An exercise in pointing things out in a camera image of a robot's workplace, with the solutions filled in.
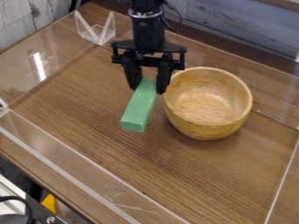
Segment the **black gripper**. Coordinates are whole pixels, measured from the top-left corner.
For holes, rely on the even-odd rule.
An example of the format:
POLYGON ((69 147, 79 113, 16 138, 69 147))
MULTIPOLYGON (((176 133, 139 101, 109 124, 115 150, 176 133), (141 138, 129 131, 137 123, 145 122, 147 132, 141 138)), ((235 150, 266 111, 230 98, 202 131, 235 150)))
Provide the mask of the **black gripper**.
POLYGON ((157 48, 136 48, 132 40, 113 41, 112 62, 124 68, 128 86, 136 90, 143 79, 141 67, 157 67, 156 92, 162 95, 174 70, 186 68, 187 47, 164 41, 157 48))

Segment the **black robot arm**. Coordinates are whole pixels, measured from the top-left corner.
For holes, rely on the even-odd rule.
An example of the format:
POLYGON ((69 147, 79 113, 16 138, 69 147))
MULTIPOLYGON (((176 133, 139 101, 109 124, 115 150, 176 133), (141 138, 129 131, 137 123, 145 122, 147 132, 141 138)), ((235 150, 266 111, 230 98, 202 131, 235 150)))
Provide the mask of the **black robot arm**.
POLYGON ((164 5, 171 8, 167 0, 129 0, 133 38, 111 44, 112 62, 124 68, 128 86, 136 90, 143 79, 141 67, 155 67, 156 93, 160 95, 170 85, 172 72, 186 68, 187 53, 186 46, 166 39, 164 5))

